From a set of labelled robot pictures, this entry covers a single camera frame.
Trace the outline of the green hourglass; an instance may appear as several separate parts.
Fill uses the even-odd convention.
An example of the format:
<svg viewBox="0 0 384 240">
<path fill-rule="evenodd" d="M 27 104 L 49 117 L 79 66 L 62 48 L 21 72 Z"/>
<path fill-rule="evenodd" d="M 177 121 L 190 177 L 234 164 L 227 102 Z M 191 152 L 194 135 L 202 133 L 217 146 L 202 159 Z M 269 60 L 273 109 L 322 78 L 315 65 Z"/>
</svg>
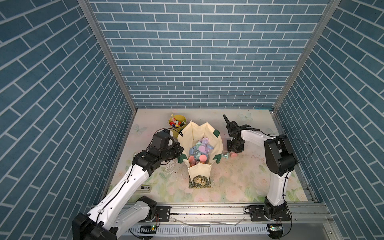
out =
<svg viewBox="0 0 384 240">
<path fill-rule="evenodd" d="M 230 157 L 230 153 L 222 153 L 222 157 L 228 159 Z"/>
</svg>

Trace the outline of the purple hourglass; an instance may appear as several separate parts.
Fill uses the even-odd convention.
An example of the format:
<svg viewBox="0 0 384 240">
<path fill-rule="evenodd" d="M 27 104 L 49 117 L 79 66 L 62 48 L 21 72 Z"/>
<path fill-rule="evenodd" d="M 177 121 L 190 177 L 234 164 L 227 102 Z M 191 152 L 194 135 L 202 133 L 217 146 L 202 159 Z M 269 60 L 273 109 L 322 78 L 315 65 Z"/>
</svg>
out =
<svg viewBox="0 0 384 240">
<path fill-rule="evenodd" d="M 204 137 L 202 138 L 199 142 L 198 142 L 198 146 L 197 146 L 197 149 L 202 152 L 202 153 L 206 153 L 208 151 L 208 143 L 209 143 L 209 139 Z"/>
</svg>

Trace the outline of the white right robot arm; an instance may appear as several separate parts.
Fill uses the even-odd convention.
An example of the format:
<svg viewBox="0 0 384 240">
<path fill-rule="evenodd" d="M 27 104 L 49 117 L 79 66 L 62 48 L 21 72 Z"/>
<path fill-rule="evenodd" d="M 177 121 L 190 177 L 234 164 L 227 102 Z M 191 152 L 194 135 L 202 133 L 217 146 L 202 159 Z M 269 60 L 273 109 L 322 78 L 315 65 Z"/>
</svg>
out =
<svg viewBox="0 0 384 240">
<path fill-rule="evenodd" d="M 252 128 L 250 125 L 239 126 L 235 121 L 230 121 L 223 115 L 226 128 L 231 140 L 227 141 L 229 152 L 241 153 L 244 151 L 244 143 L 250 142 L 264 147 L 266 164 L 271 172 L 270 188 L 265 197 L 265 216 L 275 219 L 285 211 L 287 202 L 285 200 L 288 178 L 297 160 L 290 139 L 285 135 L 271 136 L 260 129 Z"/>
</svg>

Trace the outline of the pink hourglass front lowest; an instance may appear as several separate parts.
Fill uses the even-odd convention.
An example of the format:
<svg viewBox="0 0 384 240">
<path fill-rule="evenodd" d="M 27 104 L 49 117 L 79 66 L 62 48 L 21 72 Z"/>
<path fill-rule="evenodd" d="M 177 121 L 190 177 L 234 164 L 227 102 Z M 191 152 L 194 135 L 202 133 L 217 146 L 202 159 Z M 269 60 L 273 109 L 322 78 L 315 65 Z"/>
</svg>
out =
<svg viewBox="0 0 384 240">
<path fill-rule="evenodd" d="M 190 163 L 190 167 L 193 167 L 196 165 L 196 159 L 194 156 L 189 156 L 189 163 Z"/>
</svg>

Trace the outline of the small pink hourglass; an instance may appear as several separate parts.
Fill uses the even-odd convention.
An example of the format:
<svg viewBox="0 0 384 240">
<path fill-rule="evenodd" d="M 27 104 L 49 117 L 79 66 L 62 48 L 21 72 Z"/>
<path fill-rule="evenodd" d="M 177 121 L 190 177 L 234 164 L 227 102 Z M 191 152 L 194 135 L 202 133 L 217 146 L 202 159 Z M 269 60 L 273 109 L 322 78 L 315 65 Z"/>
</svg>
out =
<svg viewBox="0 0 384 240">
<path fill-rule="evenodd" d="M 238 154 L 237 154 L 237 153 L 235 153 L 235 152 L 231 152 L 231 153 L 230 153 L 230 156 L 231 156 L 231 158 L 235 158 L 235 157 L 237 157 L 237 156 L 238 156 Z"/>
</svg>

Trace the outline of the cream canvas tote bag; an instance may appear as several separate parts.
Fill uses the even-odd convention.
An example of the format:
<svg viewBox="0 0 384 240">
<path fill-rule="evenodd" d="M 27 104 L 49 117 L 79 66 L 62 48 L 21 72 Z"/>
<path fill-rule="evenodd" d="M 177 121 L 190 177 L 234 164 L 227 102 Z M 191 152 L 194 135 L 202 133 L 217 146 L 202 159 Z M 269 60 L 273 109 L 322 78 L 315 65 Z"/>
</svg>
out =
<svg viewBox="0 0 384 240">
<path fill-rule="evenodd" d="M 208 151 L 206 153 L 202 153 L 197 149 L 198 142 L 204 137 L 209 139 Z M 220 136 L 220 131 L 209 123 L 198 125 L 191 121 L 178 135 L 178 143 L 184 148 L 182 155 L 178 157 L 178 162 L 185 163 L 188 167 L 189 188 L 210 188 L 213 165 L 220 163 L 222 159 L 223 140 Z M 200 163 L 199 156 L 201 154 L 208 156 L 206 164 Z M 190 167 L 189 156 L 194 156 L 196 159 L 196 165 L 193 167 Z"/>
</svg>

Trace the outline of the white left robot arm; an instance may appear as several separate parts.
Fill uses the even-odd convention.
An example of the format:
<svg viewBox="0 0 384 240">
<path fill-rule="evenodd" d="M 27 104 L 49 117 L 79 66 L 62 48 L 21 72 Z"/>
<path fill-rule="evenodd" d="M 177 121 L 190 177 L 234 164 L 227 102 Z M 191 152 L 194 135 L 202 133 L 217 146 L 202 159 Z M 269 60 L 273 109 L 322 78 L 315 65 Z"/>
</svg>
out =
<svg viewBox="0 0 384 240">
<path fill-rule="evenodd" d="M 75 240 L 117 240 L 136 223 L 152 220 L 156 202 L 144 196 L 133 207 L 122 212 L 135 191 L 160 167 L 182 155 L 180 143 L 163 149 L 149 147 L 135 155 L 124 177 L 102 201 L 87 214 L 79 213 L 72 222 Z"/>
</svg>

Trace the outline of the large pink hourglass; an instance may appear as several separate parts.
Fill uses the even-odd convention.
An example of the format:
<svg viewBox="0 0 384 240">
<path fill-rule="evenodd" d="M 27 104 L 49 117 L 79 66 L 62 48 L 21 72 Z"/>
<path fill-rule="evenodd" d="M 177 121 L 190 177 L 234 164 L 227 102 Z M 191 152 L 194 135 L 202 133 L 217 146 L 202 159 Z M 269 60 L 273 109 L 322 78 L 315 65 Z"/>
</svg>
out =
<svg viewBox="0 0 384 240">
<path fill-rule="evenodd" d="M 202 164 L 206 164 L 207 161 L 208 161 L 208 156 L 207 156 L 206 154 L 201 154 L 201 155 L 199 156 L 199 161 L 200 161 L 200 163 L 202 163 Z"/>
</svg>

